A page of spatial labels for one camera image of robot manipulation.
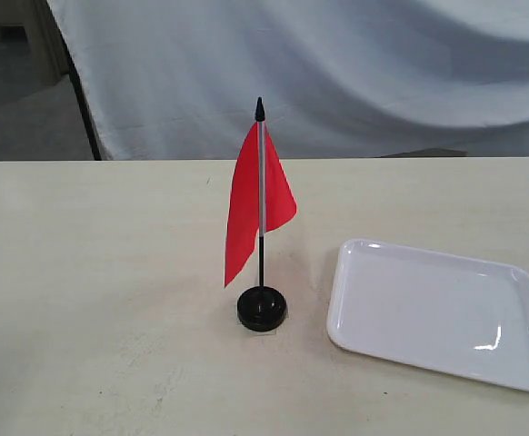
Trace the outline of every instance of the white fabric backdrop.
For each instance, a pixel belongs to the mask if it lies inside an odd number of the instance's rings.
[[[49,0],[106,153],[529,154],[529,0]]]

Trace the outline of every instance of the floor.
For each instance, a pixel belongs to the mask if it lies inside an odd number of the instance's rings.
[[[68,78],[38,80],[24,31],[0,42],[0,161],[92,160]]]

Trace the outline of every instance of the black round base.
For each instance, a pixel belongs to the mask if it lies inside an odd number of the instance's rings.
[[[270,332],[283,323],[286,300],[276,289],[255,286],[240,296],[236,309],[244,327],[254,332]]]

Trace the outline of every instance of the black flag finial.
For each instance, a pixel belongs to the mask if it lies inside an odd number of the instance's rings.
[[[263,99],[258,97],[256,101],[256,112],[255,112],[255,121],[262,122],[265,120],[265,107],[263,106]]]

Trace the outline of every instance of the rectangular tray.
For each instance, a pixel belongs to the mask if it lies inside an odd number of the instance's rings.
[[[529,391],[529,274],[512,265],[348,241],[327,331],[352,352]]]

